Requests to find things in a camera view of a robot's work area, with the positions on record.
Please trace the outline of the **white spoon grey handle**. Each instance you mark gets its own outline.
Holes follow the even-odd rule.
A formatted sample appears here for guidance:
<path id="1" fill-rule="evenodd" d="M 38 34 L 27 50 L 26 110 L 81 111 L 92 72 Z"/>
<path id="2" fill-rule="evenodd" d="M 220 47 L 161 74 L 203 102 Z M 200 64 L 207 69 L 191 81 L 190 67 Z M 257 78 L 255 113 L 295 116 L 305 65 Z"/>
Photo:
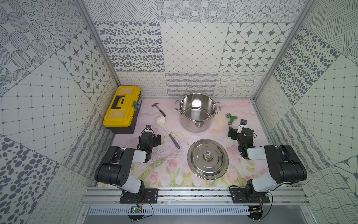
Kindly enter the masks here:
<path id="1" fill-rule="evenodd" d="M 168 133 L 169 137 L 171 138 L 171 140 L 174 143 L 174 145 L 176 146 L 176 148 L 180 149 L 178 142 L 175 140 L 175 138 L 171 135 L 171 133 L 169 132 L 169 130 L 166 127 L 166 118 L 164 116 L 158 117 L 156 119 L 156 124 L 159 125 L 160 127 L 162 127 Z"/>

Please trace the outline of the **stainless steel pot lid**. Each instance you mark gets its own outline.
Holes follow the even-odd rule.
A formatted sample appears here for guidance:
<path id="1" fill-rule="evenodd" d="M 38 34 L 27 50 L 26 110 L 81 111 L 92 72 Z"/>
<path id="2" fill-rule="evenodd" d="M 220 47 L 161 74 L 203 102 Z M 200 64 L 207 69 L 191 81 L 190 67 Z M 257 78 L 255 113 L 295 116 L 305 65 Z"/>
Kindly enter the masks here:
<path id="1" fill-rule="evenodd" d="M 216 180 L 226 173 L 229 158 L 221 144 L 214 140 L 201 139 L 190 146 L 187 152 L 187 163 L 198 177 Z"/>

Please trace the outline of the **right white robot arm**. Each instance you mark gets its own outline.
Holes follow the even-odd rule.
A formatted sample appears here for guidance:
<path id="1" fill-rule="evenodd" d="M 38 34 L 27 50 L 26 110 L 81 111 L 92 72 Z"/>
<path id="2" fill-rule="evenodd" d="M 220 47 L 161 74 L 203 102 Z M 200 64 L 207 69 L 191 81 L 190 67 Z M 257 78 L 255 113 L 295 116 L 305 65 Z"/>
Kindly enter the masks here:
<path id="1" fill-rule="evenodd" d="M 306 180 L 307 170 L 290 145 L 266 145 L 255 147 L 255 133 L 250 128 L 229 128 L 227 136 L 236 140 L 238 150 L 245 160 L 261 160 L 268 165 L 268 171 L 258 178 L 247 181 L 245 188 L 230 186 L 233 203 L 269 203 L 267 196 L 283 184 L 293 184 Z"/>

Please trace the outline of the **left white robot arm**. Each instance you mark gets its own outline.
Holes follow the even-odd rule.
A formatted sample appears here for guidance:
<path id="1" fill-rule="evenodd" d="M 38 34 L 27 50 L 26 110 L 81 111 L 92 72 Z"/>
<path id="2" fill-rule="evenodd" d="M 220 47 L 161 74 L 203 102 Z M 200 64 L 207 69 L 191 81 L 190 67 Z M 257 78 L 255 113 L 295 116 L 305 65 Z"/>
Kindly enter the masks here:
<path id="1" fill-rule="evenodd" d="M 121 189 L 121 204 L 157 203 L 158 189 L 146 188 L 144 182 L 132 176 L 130 171 L 134 163 L 147 163 L 153 148 L 159 145 L 160 135 L 144 131 L 139 136 L 137 148 L 109 147 L 95 171 L 95 180 Z"/>

